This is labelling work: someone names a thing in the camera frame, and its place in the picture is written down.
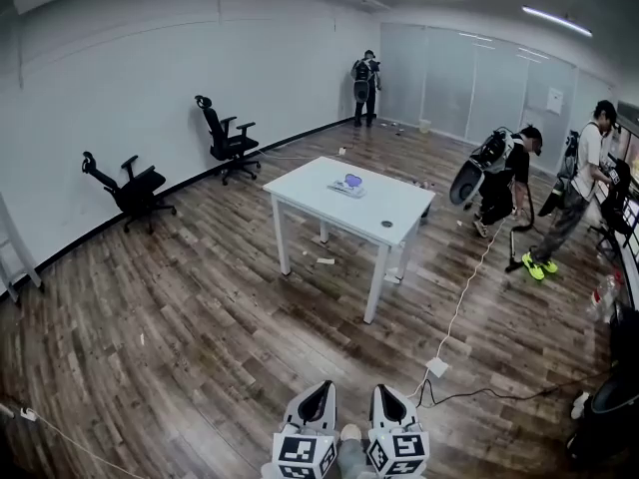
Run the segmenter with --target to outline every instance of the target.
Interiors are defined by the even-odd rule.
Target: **white t-shirt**
[[[579,137],[577,175],[572,180],[572,186],[588,202],[595,193],[595,180],[590,175],[590,164],[599,165],[602,139],[599,127],[594,121],[588,123]]]

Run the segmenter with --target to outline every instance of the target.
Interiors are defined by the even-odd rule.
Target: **wooden floor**
[[[262,157],[256,182],[199,181],[168,198],[178,215],[161,215],[152,236],[142,227],[125,235],[115,225],[49,267],[44,295],[29,287],[22,309],[3,302],[1,392],[152,479],[259,477],[287,402],[324,379],[337,387],[339,428],[367,429],[376,384],[414,390],[487,245],[470,226],[472,214],[447,198],[468,146],[395,132],[343,125],[270,152],[314,158],[347,147],[343,161],[427,180],[437,193],[406,278],[384,286],[372,325],[362,316],[375,249],[362,239],[337,232],[322,245],[318,222],[291,215],[293,272],[280,274],[262,185],[307,160]],[[549,179],[533,176],[531,186],[539,207]],[[525,271],[503,272],[511,226],[497,237],[442,349],[450,368],[433,379],[437,398],[481,387],[527,395],[607,367],[606,327],[584,315],[598,275],[608,271],[594,237],[582,226],[556,257],[559,273],[539,284]],[[517,244],[524,250],[537,239],[529,233]],[[334,257],[335,265],[316,264],[318,257]],[[577,390],[420,408],[430,435],[428,477],[607,477],[605,467],[586,474],[566,463]],[[126,477],[42,423],[2,420],[16,462],[38,475]]]

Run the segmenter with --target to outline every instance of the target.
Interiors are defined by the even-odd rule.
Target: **purple object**
[[[359,185],[361,185],[361,178],[358,178],[357,176],[354,176],[353,174],[346,174],[345,182],[351,188],[356,188]]]

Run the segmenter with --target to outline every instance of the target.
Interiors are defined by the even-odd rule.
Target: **black cable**
[[[421,406],[421,402],[423,400],[423,391],[426,388],[426,384],[428,384],[430,388],[430,399],[432,399],[432,404],[430,406],[424,405],[426,408],[434,408],[435,406],[445,403],[446,401],[449,401],[450,399],[453,399],[455,397],[472,397],[474,395],[482,394],[482,393],[492,394],[494,397],[497,397],[499,399],[511,399],[513,401],[530,401],[531,399],[534,399],[536,397],[546,397],[558,390],[561,390],[562,388],[569,387],[572,385],[577,385],[579,383],[583,383],[584,381],[588,381],[590,379],[598,378],[599,376],[603,376],[604,374],[609,373],[611,370],[612,369],[606,369],[605,371],[601,371],[596,374],[586,376],[584,378],[568,381],[567,383],[560,383],[559,385],[546,388],[544,390],[541,390],[540,392],[537,392],[536,394],[532,394],[529,396],[505,395],[505,394],[499,394],[495,392],[492,388],[480,388],[479,390],[475,390],[474,392],[452,394],[452,395],[449,395],[448,397],[444,397],[443,399],[440,399],[439,401],[435,400],[435,396],[432,392],[432,383],[430,383],[430,380],[426,378],[426,381],[424,381],[423,385],[421,386],[421,393],[419,394],[419,403],[417,404],[417,408]]]

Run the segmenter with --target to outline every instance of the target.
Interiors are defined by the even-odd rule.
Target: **fluorescent light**
[[[530,57],[524,57],[523,55],[517,55],[517,57],[521,57],[522,59],[529,60],[530,62],[536,62],[537,64],[541,64],[540,60],[531,59]]]
[[[540,53],[531,52],[530,50],[526,50],[525,48],[519,48],[522,52],[529,53],[530,55],[536,55],[537,57],[541,57],[542,59],[549,60],[545,55],[541,55]]]
[[[566,21],[562,18],[558,18],[557,16],[553,16],[552,14],[546,14],[545,12],[537,11],[536,9],[531,9],[530,7],[523,6],[523,11],[527,14],[531,14],[532,16],[537,16],[538,18],[543,18],[544,20],[552,21],[558,25],[563,25],[564,27],[568,27],[569,29],[574,30],[575,32],[579,32],[587,37],[592,37],[592,32],[587,30],[579,25],[575,25],[569,21]]]
[[[478,41],[488,41],[489,43],[492,43],[492,39],[488,39],[486,37],[479,37],[475,34],[464,34],[463,32],[459,32],[460,36],[465,36],[465,37],[472,37],[473,39],[477,39]]]

